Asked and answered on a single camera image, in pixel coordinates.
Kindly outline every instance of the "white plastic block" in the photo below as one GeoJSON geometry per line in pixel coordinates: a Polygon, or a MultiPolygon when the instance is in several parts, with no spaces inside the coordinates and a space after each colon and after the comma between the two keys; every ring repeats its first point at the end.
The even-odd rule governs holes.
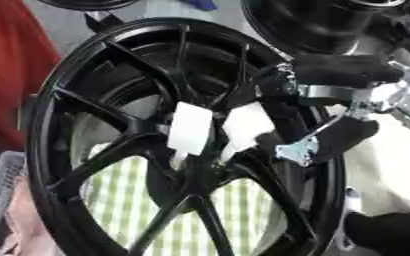
{"type": "Polygon", "coordinates": [[[177,151],[176,156],[199,156],[208,141],[212,121],[211,110],[179,102],[169,131],[168,147],[177,151]]]}
{"type": "Polygon", "coordinates": [[[230,140],[221,155],[221,162],[226,162],[234,154],[256,146],[256,137],[272,132],[275,125],[261,104],[254,102],[233,109],[223,128],[230,140]]]}

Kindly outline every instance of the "checkered cloth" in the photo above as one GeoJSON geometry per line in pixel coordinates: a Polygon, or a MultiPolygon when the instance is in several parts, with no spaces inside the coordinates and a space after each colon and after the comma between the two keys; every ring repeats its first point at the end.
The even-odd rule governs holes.
{"type": "MultiPolygon", "coordinates": [[[[107,144],[97,145],[91,155],[107,144]]],[[[104,169],[86,183],[86,204],[98,224],[125,248],[145,230],[159,208],[146,190],[147,161],[130,157],[104,169]]],[[[271,198],[251,180],[217,190],[213,202],[236,255],[250,255],[268,222],[271,198]]],[[[217,255],[196,213],[179,215],[145,255],[217,255]]]]}

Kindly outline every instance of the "black wheel rim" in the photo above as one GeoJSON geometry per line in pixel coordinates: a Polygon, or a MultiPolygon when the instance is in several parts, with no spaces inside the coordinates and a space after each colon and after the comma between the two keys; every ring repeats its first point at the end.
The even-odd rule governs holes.
{"type": "MultiPolygon", "coordinates": [[[[199,58],[198,63],[189,63],[188,66],[200,66],[204,60],[199,58]]],[[[232,180],[250,178],[270,194],[284,211],[289,223],[286,233],[276,239],[262,255],[320,255],[330,243],[343,210],[345,170],[342,158],[312,170],[279,163],[293,172],[306,172],[308,179],[314,181],[312,203],[304,212],[299,207],[300,202],[294,199],[294,195],[279,178],[271,160],[256,149],[233,161],[228,167],[232,175],[227,175],[228,170],[194,171],[214,168],[208,158],[214,152],[210,150],[206,157],[190,158],[179,178],[166,163],[166,156],[169,156],[169,150],[163,147],[166,136],[158,129],[164,125],[163,122],[167,122],[160,117],[169,115],[179,100],[203,106],[212,105],[216,112],[225,113],[226,110],[216,99],[223,98],[222,95],[256,70],[281,61],[268,47],[237,31],[190,19],[147,19],[128,23],[90,39],[67,57],[48,78],[40,93],[30,125],[27,148],[31,190],[37,209],[65,253],[69,256],[142,255],[148,243],[167,222],[177,212],[185,210],[186,203],[187,207],[201,216],[219,255],[233,255],[208,195],[232,180]],[[154,61],[153,57],[157,54],[150,56],[154,49],[163,47],[176,49],[174,53],[171,48],[167,50],[174,54],[170,61],[171,68],[162,67],[162,64],[154,61]],[[234,70],[234,75],[227,77],[231,82],[227,85],[210,82],[206,86],[192,87],[188,81],[197,77],[191,74],[192,71],[184,72],[185,61],[187,56],[197,53],[224,63],[219,68],[227,65],[227,68],[234,70]],[[93,90],[91,83],[97,80],[85,78],[98,70],[101,74],[100,69],[104,64],[115,68],[121,63],[142,71],[146,83],[129,87],[133,89],[124,87],[124,91],[110,94],[107,93],[110,88],[93,90]],[[159,94],[163,111],[156,112],[148,120],[123,114],[116,110],[117,106],[122,105],[120,100],[123,100],[116,95],[123,95],[125,90],[130,90],[133,100],[159,94]],[[77,111],[92,114],[107,122],[119,130],[121,135],[108,149],[71,171],[69,149],[60,145],[70,144],[71,138],[67,134],[72,132],[73,113],[77,111]],[[79,196],[79,189],[87,178],[102,167],[130,155],[140,155],[154,162],[166,180],[171,180],[173,186],[179,186],[179,192],[165,201],[149,228],[128,251],[113,241],[94,221],[79,196]],[[211,175],[213,177],[210,178],[209,173],[226,175],[217,175],[217,178],[211,175]],[[211,182],[204,185],[202,180],[211,182]]],[[[287,134],[291,141],[295,139],[294,136],[298,138],[302,132],[327,118],[322,109],[286,106],[269,100],[262,104],[268,112],[273,113],[277,128],[287,134]]],[[[214,150],[220,147],[221,142],[217,139],[219,134],[216,134],[216,143],[210,146],[214,150]]]]}
{"type": "Polygon", "coordinates": [[[77,11],[106,11],[136,3],[139,0],[39,0],[59,8],[77,11]]]}
{"type": "Polygon", "coordinates": [[[376,13],[403,2],[242,0],[242,6],[255,30],[282,51],[346,54],[376,13]]]}

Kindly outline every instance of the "wheel spoke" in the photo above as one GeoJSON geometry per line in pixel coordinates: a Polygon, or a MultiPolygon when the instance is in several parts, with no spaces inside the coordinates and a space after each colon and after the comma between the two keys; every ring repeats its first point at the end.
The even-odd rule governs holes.
{"type": "Polygon", "coordinates": [[[140,152],[140,156],[148,160],[148,168],[154,168],[157,172],[168,177],[173,183],[176,183],[178,173],[170,165],[174,151],[166,146],[166,137],[157,138],[158,140],[146,143],[144,149],[140,152]]]}
{"type": "Polygon", "coordinates": [[[239,88],[241,88],[244,84],[247,83],[247,54],[250,51],[250,45],[245,44],[241,46],[241,55],[239,57],[239,66],[238,72],[236,75],[235,83],[230,86],[223,94],[219,95],[212,103],[211,107],[215,107],[218,105],[223,104],[223,102],[234,92],[236,92],[239,88]]]}
{"type": "Polygon", "coordinates": [[[250,161],[252,163],[256,162],[256,168],[251,166],[251,168],[245,168],[245,171],[251,179],[257,182],[272,197],[286,214],[288,219],[288,229],[286,232],[302,242],[305,240],[315,241],[314,229],[274,169],[271,166],[266,166],[263,164],[263,161],[259,161],[254,156],[249,156],[249,158],[251,158],[250,161]]]}
{"type": "Polygon", "coordinates": [[[183,99],[178,85],[173,81],[172,75],[168,71],[117,42],[108,41],[107,45],[110,49],[116,51],[118,58],[128,62],[147,77],[154,78],[162,98],[165,99],[166,103],[170,104],[171,108],[175,107],[174,102],[183,99]]]}
{"type": "Polygon", "coordinates": [[[68,111],[74,110],[92,114],[121,132],[124,132],[127,129],[129,121],[133,118],[115,108],[87,99],[60,87],[55,88],[55,95],[70,106],[67,108],[68,111]]]}
{"type": "Polygon", "coordinates": [[[235,180],[248,178],[248,175],[245,172],[241,171],[241,167],[238,164],[231,164],[223,171],[222,175],[219,177],[216,186],[213,187],[210,191],[215,191],[221,187],[224,187],[235,180]]]}
{"type": "Polygon", "coordinates": [[[74,110],[92,114],[122,133],[143,134],[161,132],[166,134],[168,132],[169,128],[165,125],[131,116],[121,110],[87,99],[63,88],[56,88],[55,92],[57,97],[67,102],[74,110]]]}
{"type": "Polygon", "coordinates": [[[235,255],[216,207],[210,198],[195,198],[194,207],[208,230],[219,255],[235,255]]]}
{"type": "Polygon", "coordinates": [[[59,198],[68,200],[76,197],[82,184],[97,172],[103,170],[125,157],[136,155],[138,152],[132,149],[138,149],[143,136],[121,135],[116,141],[108,145],[104,150],[88,159],[85,163],[68,173],[67,176],[58,182],[49,185],[49,190],[56,193],[59,198]]]}
{"type": "Polygon", "coordinates": [[[187,200],[185,193],[180,192],[165,206],[163,206],[142,235],[129,249],[128,255],[143,255],[149,245],[155,240],[159,233],[179,214],[182,206],[187,200]]]}
{"type": "Polygon", "coordinates": [[[188,51],[188,33],[189,26],[182,26],[180,29],[180,45],[177,53],[176,69],[184,70],[186,62],[186,53],[188,51]]]}

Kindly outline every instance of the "silver bracket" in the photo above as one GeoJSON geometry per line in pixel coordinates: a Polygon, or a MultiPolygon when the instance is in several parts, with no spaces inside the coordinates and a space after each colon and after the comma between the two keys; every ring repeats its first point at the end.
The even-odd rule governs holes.
{"type": "Polygon", "coordinates": [[[306,135],[301,140],[289,145],[277,145],[275,147],[275,156],[278,159],[287,159],[302,167],[308,167],[312,164],[312,156],[319,151],[319,141],[317,135],[323,130],[331,127],[345,116],[346,112],[331,119],[317,130],[306,135]]]}
{"type": "Polygon", "coordinates": [[[345,101],[352,101],[359,94],[371,94],[372,89],[354,89],[350,87],[338,87],[328,85],[306,85],[300,84],[297,87],[300,97],[315,99],[315,98],[330,98],[345,101]]]}
{"type": "Polygon", "coordinates": [[[303,167],[308,167],[312,163],[312,154],[316,154],[318,149],[319,142],[316,137],[306,137],[290,145],[275,147],[278,159],[287,159],[303,167]]]}

